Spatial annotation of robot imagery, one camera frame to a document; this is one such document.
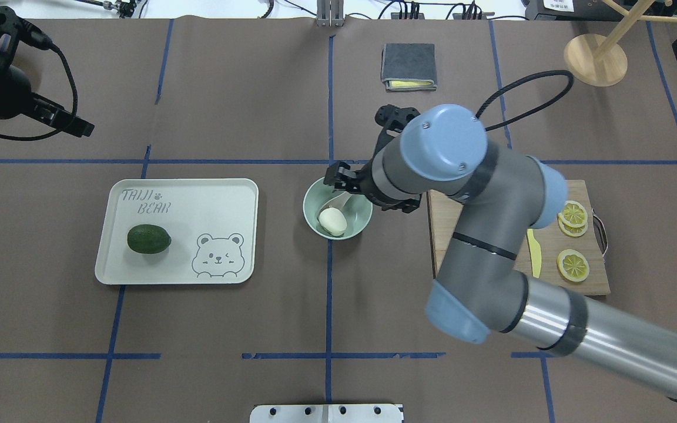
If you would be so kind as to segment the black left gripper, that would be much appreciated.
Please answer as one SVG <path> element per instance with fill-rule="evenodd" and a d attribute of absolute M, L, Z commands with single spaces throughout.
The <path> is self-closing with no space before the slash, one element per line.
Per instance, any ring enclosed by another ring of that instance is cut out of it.
<path fill-rule="evenodd" d="M 0 119 L 25 115 L 74 137 L 89 137 L 95 125 L 60 110 L 60 105 L 32 91 L 29 78 L 16 67 L 0 74 Z"/>

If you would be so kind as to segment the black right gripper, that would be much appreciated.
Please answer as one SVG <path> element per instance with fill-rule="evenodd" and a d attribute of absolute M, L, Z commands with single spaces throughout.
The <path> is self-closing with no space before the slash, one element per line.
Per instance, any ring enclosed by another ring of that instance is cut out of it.
<path fill-rule="evenodd" d="M 406 196 L 391 193 L 389 187 L 383 188 L 373 176 L 373 164 L 363 166 L 359 171 L 352 171 L 350 165 L 344 161 L 331 164 L 323 177 L 323 185 L 332 187 L 336 192 L 360 194 L 381 208 L 381 211 L 400 210 L 409 214 L 416 211 L 421 205 L 421 195 Z"/>

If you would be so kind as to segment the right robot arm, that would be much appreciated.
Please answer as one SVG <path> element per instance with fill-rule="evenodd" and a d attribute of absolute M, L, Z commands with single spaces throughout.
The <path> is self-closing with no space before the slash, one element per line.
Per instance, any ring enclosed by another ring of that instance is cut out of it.
<path fill-rule="evenodd" d="M 476 344 L 516 335 L 677 402 L 677 333 L 515 269 L 527 230 L 548 227 L 566 203 L 558 171 L 491 142 L 460 105 L 384 117 L 398 136 L 380 136 L 360 171 L 334 163 L 323 182 L 384 210 L 413 212 L 430 190 L 462 204 L 425 307 L 435 327 Z"/>

